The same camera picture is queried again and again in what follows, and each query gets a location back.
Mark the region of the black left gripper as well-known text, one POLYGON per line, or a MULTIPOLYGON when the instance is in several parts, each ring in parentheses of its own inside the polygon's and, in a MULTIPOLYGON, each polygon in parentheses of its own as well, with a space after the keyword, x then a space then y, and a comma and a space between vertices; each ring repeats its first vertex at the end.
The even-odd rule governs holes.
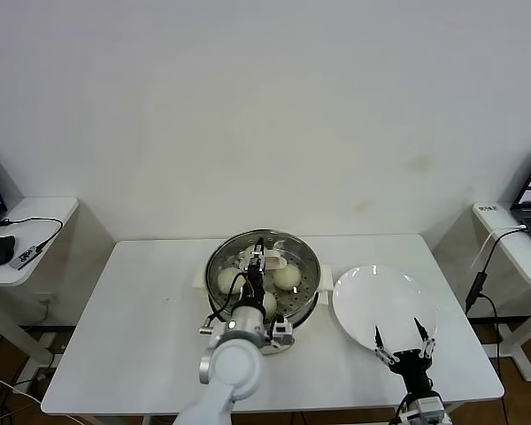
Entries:
POLYGON ((266 255, 264 238, 260 237, 252 251, 244 251, 240 255, 240 269, 247 271, 245 284, 242 287, 242 302, 245 305, 262 306, 265 289, 263 284, 263 273, 266 267, 266 255))

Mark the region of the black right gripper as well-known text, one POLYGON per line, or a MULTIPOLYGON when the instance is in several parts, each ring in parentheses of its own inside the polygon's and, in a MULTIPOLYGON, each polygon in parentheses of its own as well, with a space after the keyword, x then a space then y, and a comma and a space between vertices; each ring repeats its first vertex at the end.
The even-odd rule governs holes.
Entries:
POLYGON ((414 318, 416 328, 421 338, 421 349, 388 352, 381 338, 378 327, 375 327, 376 356, 387 366, 392 373, 400 375, 408 393, 412 395, 430 395, 433 393, 433 384, 427 376, 427 370, 432 365, 432 355, 435 350, 436 322, 426 328, 417 318, 414 318))

